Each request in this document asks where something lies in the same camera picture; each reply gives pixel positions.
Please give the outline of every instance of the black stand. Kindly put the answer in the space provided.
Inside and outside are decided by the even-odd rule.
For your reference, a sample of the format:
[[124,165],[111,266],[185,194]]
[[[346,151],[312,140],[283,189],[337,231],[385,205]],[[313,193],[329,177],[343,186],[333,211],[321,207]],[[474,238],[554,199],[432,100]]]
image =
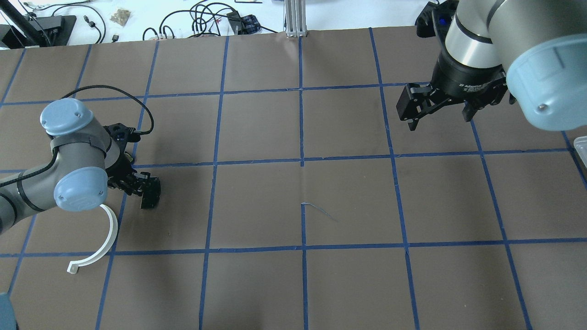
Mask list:
[[25,34],[26,39],[22,41],[25,46],[67,45],[76,21],[75,16],[57,16],[39,17],[36,19],[39,22],[38,24],[35,21],[29,22],[8,0],[0,0],[0,10],[10,17],[14,24]]

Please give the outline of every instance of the grid square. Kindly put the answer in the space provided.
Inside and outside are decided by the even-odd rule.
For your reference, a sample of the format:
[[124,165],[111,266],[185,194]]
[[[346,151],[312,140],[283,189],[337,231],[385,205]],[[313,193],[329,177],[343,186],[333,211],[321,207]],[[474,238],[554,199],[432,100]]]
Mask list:
[[220,91],[226,38],[169,39],[159,44],[150,95]]
[[400,243],[389,159],[307,161],[303,168],[308,245]]
[[50,140],[39,122],[45,106],[2,106],[0,170],[29,169],[51,160]]
[[31,217],[22,219],[10,229],[4,229],[4,233],[0,236],[0,253],[21,253],[26,233],[31,226],[31,219]]
[[303,86],[347,86],[378,83],[367,29],[310,31],[302,38]]
[[203,254],[118,255],[100,329],[197,329]]
[[383,83],[428,82],[440,54],[436,37],[420,38],[415,26],[373,29]]
[[8,292],[18,258],[0,258],[0,293]]
[[378,88],[303,93],[305,157],[389,154]]
[[299,163],[219,166],[212,248],[299,245]]
[[285,33],[231,36],[224,90],[298,88],[298,57],[298,38]]
[[310,329],[413,329],[404,253],[308,251]]
[[427,116],[421,120],[417,129],[411,132],[407,122],[401,121],[397,115],[396,104],[403,88],[384,88],[387,120],[395,154],[478,150],[471,125],[465,122],[461,114],[464,105],[445,107]]
[[218,160],[299,158],[299,93],[225,95]]
[[584,329],[587,244],[511,245],[532,327]]
[[6,88],[10,83],[10,79],[12,79],[14,69],[18,64],[21,55],[22,49],[11,49],[0,52],[0,63],[2,63],[2,66],[0,66],[0,100],[4,97]]
[[155,209],[141,210],[141,198],[126,198],[120,220],[119,251],[204,248],[212,167],[140,169],[161,180],[161,199]]
[[[118,217],[124,192],[108,189],[107,193],[104,204]],[[55,207],[37,215],[26,252],[87,251],[91,254],[102,246],[109,228],[108,215],[101,207],[85,212],[67,212]]]
[[401,157],[396,164],[410,242],[501,239],[479,156]]
[[[80,86],[110,85],[135,96],[144,95],[154,51],[155,42],[112,42],[92,45]],[[84,90],[78,95],[84,99],[122,96],[110,89]]]
[[[137,147],[137,164],[214,161],[218,96],[165,97],[147,103],[155,128]],[[145,114],[141,128],[147,130]]]
[[587,236],[587,191],[569,153],[485,158],[509,239]]
[[67,273],[75,257],[24,258],[11,300],[21,329],[93,329],[108,258]]
[[303,328],[302,252],[213,253],[205,330]]
[[538,129],[528,123],[519,104],[507,97],[475,115],[475,128],[483,150],[529,150],[566,148],[561,132]]
[[72,91],[82,71],[87,47],[27,49],[6,102],[53,101]]
[[422,330],[525,329],[502,245],[411,248]]

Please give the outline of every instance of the white curved plastic part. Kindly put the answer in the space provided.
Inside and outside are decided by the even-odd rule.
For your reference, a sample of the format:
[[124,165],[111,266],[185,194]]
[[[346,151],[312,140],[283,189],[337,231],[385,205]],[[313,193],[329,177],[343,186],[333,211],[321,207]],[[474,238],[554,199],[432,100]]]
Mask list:
[[577,137],[573,144],[583,164],[587,167],[587,136]]
[[91,256],[76,261],[70,261],[68,267],[68,273],[70,274],[77,274],[77,269],[79,267],[91,265],[94,262],[100,260],[100,258],[104,257],[104,255],[110,250],[114,241],[116,240],[116,235],[118,235],[118,219],[116,218],[116,214],[112,209],[104,204],[100,205],[101,208],[106,211],[108,214],[108,219],[110,221],[110,231],[108,232],[108,236],[106,237],[106,241],[102,246],[96,251],[96,253],[92,254]]

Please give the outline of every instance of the black cable tangle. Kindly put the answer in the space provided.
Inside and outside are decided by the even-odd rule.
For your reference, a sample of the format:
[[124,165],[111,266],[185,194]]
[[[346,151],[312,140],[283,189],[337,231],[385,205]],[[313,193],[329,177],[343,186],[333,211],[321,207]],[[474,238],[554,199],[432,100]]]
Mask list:
[[151,110],[148,109],[148,107],[141,102],[139,99],[137,99],[136,97],[134,97],[132,94],[130,94],[129,92],[126,92],[120,88],[114,87],[114,86],[109,86],[109,85],[90,85],[90,86],[84,86],[84,87],[80,87],[80,88],[76,88],[73,91],[65,94],[64,96],[62,96],[62,99],[65,99],[71,95],[74,95],[77,92],[81,92],[83,90],[86,89],[93,89],[93,88],[106,88],[106,89],[111,89],[111,90],[115,90],[117,92],[120,92],[128,97],[130,97],[131,99],[133,99],[135,102],[137,102],[138,104],[141,105],[141,107],[143,109],[145,109],[145,112],[147,113],[147,115],[149,116],[149,120],[151,120],[151,128],[149,128],[148,130],[146,130],[145,132],[141,132],[141,131],[135,131],[135,133],[137,133],[138,135],[147,135],[149,133],[151,133],[153,131],[153,127],[155,126],[155,121],[153,119],[153,115],[151,114]]
[[106,22],[104,21],[104,17],[102,17],[102,15],[100,15],[100,13],[96,10],[96,8],[90,7],[90,6],[86,6],[86,5],[79,5],[79,4],[67,4],[67,5],[63,5],[63,6],[59,7],[59,8],[57,8],[57,9],[55,9],[53,11],[53,13],[51,14],[51,16],[55,16],[55,13],[58,10],[60,10],[62,8],[66,8],[66,7],[85,7],[85,8],[89,8],[89,9],[93,10],[98,15],[98,17],[102,21],[102,25],[104,26],[104,34],[102,35],[102,37],[100,39],[100,42],[97,42],[97,43],[102,43],[104,41],[104,38],[106,37]]

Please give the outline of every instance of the cable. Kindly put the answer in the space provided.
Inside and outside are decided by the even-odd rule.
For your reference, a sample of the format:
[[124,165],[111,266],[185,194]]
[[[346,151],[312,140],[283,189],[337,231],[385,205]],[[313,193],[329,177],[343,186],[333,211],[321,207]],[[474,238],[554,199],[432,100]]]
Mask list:
[[74,95],[74,94],[75,94],[75,93],[77,93],[77,92],[81,92],[81,91],[83,91],[83,90],[86,90],[86,89],[93,89],[93,88],[106,88],[106,89],[112,89],[112,90],[115,90],[115,91],[117,91],[117,92],[120,92],[120,93],[122,93],[122,94],[124,94],[124,95],[126,95],[126,96],[130,97],[130,98],[131,98],[131,99],[133,99],[135,102],[137,102],[138,104],[140,104],[140,105],[141,105],[141,107],[143,107],[143,109],[145,109],[145,111],[147,112],[147,115],[149,116],[149,119],[151,120],[151,128],[149,128],[149,129],[148,129],[147,131],[145,131],[145,132],[141,132],[141,131],[138,131],[138,130],[137,130],[137,131],[135,131],[135,132],[136,132],[138,135],[147,135],[147,134],[149,134],[149,133],[151,133],[151,132],[153,131],[153,127],[155,126],[155,121],[153,120],[153,115],[151,114],[151,110],[149,110],[149,109],[148,109],[148,107],[147,107],[147,106],[146,106],[146,105],[145,105],[143,102],[141,102],[139,99],[137,99],[136,97],[134,97],[134,96],[133,96],[133,95],[131,95],[130,93],[128,93],[128,92],[125,92],[125,91],[121,90],[120,88],[116,88],[116,87],[109,86],[109,85],[90,85],[90,86],[84,86],[84,87],[80,87],[80,88],[76,88],[76,89],[74,89],[73,91],[71,91],[71,92],[69,92],[69,93],[65,94],[65,95],[64,95],[63,97],[61,97],[61,98],[62,98],[62,99],[65,99],[66,97],[69,97],[69,96],[71,96],[71,95]]
[[4,20],[6,21],[6,24],[8,24],[8,26],[10,26],[10,31],[12,31],[12,33],[14,34],[14,37],[16,38],[16,40],[18,40],[18,43],[20,43],[21,46],[24,48],[25,45],[22,43],[21,39],[16,34],[16,31],[14,31],[14,28],[12,27],[12,24],[10,24],[8,22],[8,20],[6,19],[6,17],[4,17],[4,14],[2,13],[2,11],[0,11],[0,15],[2,15],[2,18],[4,18]]
[[197,37],[199,37],[201,35],[215,35],[215,36],[220,36],[219,34],[214,33],[214,32],[201,32],[201,33],[198,33],[196,35],[191,35],[188,38],[197,38]]
[[97,44],[102,41],[102,32],[100,31],[100,29],[97,26],[94,26],[94,28],[98,31],[98,34],[99,34],[98,40],[96,40],[96,42],[94,43],[94,44]]
[[85,8],[90,8],[91,10],[93,10],[93,11],[94,11],[94,12],[95,12],[95,13],[98,15],[98,17],[99,17],[99,18],[100,18],[100,20],[102,21],[102,25],[104,26],[104,35],[102,36],[102,38],[101,38],[101,40],[100,40],[100,42],[99,42],[99,43],[102,43],[102,42],[104,41],[104,38],[106,37],[106,22],[104,21],[104,17],[102,17],[102,15],[100,15],[100,13],[99,13],[99,12],[98,12],[98,11],[97,11],[95,8],[93,8],[93,7],[90,7],[90,6],[86,6],[86,5],[68,4],[68,5],[63,5],[63,6],[59,7],[59,8],[57,8],[57,9],[55,9],[55,10],[53,11],[53,13],[51,14],[51,16],[55,16],[55,13],[56,13],[58,10],[60,10],[60,9],[62,9],[62,8],[65,8],[65,7],[85,7]]
[[269,32],[273,32],[273,33],[279,33],[279,32],[277,32],[277,31],[273,31],[272,29],[268,29],[268,28],[266,28],[266,27],[264,27],[264,26],[262,26],[262,25],[259,25],[259,27],[260,27],[261,29],[265,29],[265,30],[267,30],[267,31],[269,31]]
[[47,9],[49,9],[51,7],[56,7],[56,6],[81,5],[81,4],[89,4],[90,2],[92,2],[92,0],[85,0],[85,1],[80,1],[80,2],[72,2],[71,4],[54,4],[54,5],[51,5],[51,6],[43,7],[41,9],[39,9],[39,8],[33,8],[33,7],[30,7],[30,6],[29,6],[29,8],[33,9],[33,11],[40,12],[40,11],[44,11],[44,10],[47,10]]
[[143,41],[145,40],[145,34],[147,34],[147,31],[153,31],[153,33],[155,33],[155,36],[157,37],[157,40],[159,40],[159,34],[157,34],[157,30],[153,29],[153,28],[146,28],[145,31],[143,32]]
[[32,178],[33,176],[37,176],[37,175],[39,175],[39,174],[41,174],[41,173],[43,173],[43,172],[46,172],[46,171],[47,171],[47,170],[49,170],[51,167],[53,167],[53,165],[55,165],[55,161],[56,161],[56,160],[57,160],[57,149],[54,149],[54,150],[53,150],[53,157],[51,158],[51,161],[49,162],[49,164],[47,164],[47,166],[43,167],[43,168],[42,168],[42,169],[40,169],[40,170],[34,171],[33,173],[29,173],[29,174],[27,174],[27,175],[25,175],[25,176],[22,176],[22,177],[17,177],[17,178],[15,178],[15,179],[8,180],[8,181],[6,181],[6,182],[4,182],[4,183],[0,183],[0,188],[2,188],[2,187],[6,187],[6,186],[8,186],[9,184],[17,183],[17,182],[19,182],[19,181],[22,181],[22,180],[26,180],[26,179]]
[[53,44],[49,40],[49,37],[47,36],[47,33],[45,33],[45,30],[39,24],[39,21],[36,20],[36,17],[34,16],[34,14],[31,14],[28,10],[26,10],[26,7],[22,4],[21,0],[18,0],[18,3],[21,5],[22,9],[25,10],[25,12],[29,16],[29,18],[32,18],[32,20],[35,21],[35,23],[37,23],[37,25],[39,26],[39,29],[41,29],[41,32],[43,32],[43,36],[45,36],[45,39],[47,39],[47,46],[49,46],[49,47],[53,46]]
[[99,37],[98,37],[98,40],[97,40],[97,41],[96,41],[94,44],[102,42],[102,32],[101,32],[101,31],[100,31],[100,29],[99,29],[99,28],[96,26],[96,23],[94,23],[94,21],[90,21],[90,19],[89,19],[89,18],[88,18],[86,15],[84,15],[84,16],[83,16],[83,20],[84,20],[84,21],[86,21],[86,23],[87,23],[87,24],[88,24],[88,25],[89,25],[91,28],[95,28],[96,30],[98,30]]
[[167,39],[167,33],[165,33],[165,28],[168,28],[169,31],[171,31],[171,37],[175,39],[176,35],[173,33],[173,30],[168,25],[163,25],[163,35],[165,36],[165,39]]

